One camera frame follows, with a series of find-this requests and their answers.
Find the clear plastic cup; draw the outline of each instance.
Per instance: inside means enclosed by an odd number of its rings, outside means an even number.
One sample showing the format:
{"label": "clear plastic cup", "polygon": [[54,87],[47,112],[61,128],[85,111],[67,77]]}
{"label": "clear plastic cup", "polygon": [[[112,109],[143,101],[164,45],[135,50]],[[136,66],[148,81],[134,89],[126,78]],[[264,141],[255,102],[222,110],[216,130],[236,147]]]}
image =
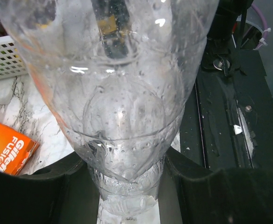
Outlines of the clear plastic cup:
{"label": "clear plastic cup", "polygon": [[4,27],[111,213],[156,202],[217,5],[0,0]]}

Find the white basket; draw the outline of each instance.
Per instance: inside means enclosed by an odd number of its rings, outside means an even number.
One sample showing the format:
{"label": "white basket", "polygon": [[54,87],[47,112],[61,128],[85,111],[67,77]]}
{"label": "white basket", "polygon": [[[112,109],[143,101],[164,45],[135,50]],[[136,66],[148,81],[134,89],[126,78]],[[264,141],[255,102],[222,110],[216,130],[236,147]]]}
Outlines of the white basket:
{"label": "white basket", "polygon": [[0,37],[0,79],[28,74],[10,36]]}

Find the orange box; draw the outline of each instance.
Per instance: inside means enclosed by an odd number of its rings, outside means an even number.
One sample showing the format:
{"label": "orange box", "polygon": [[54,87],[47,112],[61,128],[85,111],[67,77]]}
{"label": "orange box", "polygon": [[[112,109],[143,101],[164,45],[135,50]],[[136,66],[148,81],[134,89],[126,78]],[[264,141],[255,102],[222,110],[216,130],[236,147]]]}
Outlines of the orange box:
{"label": "orange box", "polygon": [[16,175],[39,143],[0,123],[0,171]]}

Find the white marble countertop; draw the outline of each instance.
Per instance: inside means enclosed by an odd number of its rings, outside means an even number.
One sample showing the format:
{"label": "white marble countertop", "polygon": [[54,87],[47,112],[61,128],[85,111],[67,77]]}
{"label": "white marble countertop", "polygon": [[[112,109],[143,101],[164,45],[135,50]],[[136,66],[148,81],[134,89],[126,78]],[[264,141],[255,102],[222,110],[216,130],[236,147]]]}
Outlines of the white marble countertop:
{"label": "white marble countertop", "polygon": [[[32,174],[73,152],[28,75],[0,80],[0,123],[41,144],[20,174]],[[172,146],[180,151],[179,135]],[[158,203],[150,211],[129,218],[111,215],[99,204],[97,223],[159,224]]]}

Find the screw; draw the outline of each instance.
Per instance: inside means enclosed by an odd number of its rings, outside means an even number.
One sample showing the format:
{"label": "screw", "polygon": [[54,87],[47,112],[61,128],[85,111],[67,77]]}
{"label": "screw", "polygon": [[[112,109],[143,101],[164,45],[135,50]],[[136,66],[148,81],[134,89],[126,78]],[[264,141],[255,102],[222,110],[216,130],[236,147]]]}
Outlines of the screw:
{"label": "screw", "polygon": [[246,112],[251,112],[253,109],[252,109],[251,106],[246,106],[246,107],[245,107],[245,110],[246,110]]}

